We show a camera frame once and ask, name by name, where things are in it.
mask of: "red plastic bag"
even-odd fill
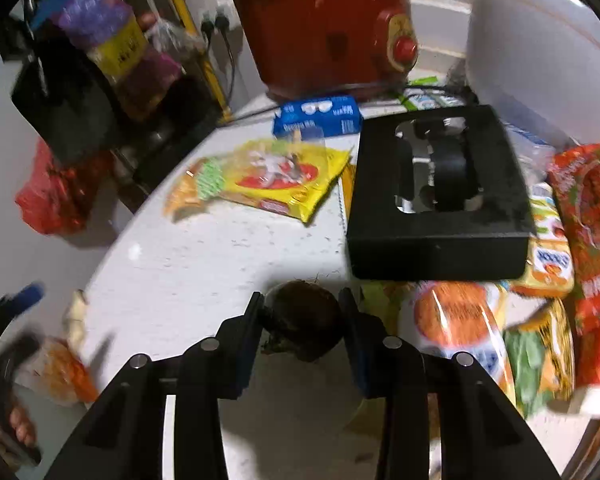
[[[31,177],[16,195],[22,219],[43,235],[71,234],[84,229],[101,181],[113,158],[103,152],[59,170],[43,140],[38,141]]]

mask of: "green vegetable picture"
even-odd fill
[[[507,330],[504,343],[511,363],[516,402],[527,418],[553,398],[552,392],[539,391],[546,349],[536,332]]]

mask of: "white plastic container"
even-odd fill
[[[474,0],[466,61],[504,120],[557,148],[600,142],[600,20],[580,0]]]

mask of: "orange and white package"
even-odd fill
[[[164,213],[177,220],[219,197],[308,222],[348,160],[348,152],[312,142],[252,140],[197,160],[171,190]]]
[[[494,316],[506,295],[495,283],[420,282],[402,301],[398,336],[438,357],[468,352],[515,406],[513,374]]]
[[[525,273],[511,282],[513,292],[563,298],[573,289],[571,251],[553,196],[551,186],[544,182],[530,188],[537,235],[529,241]]]

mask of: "blue package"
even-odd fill
[[[358,134],[362,115],[351,96],[323,97],[283,104],[273,121],[273,134],[284,137],[300,130],[320,128],[325,137]]]

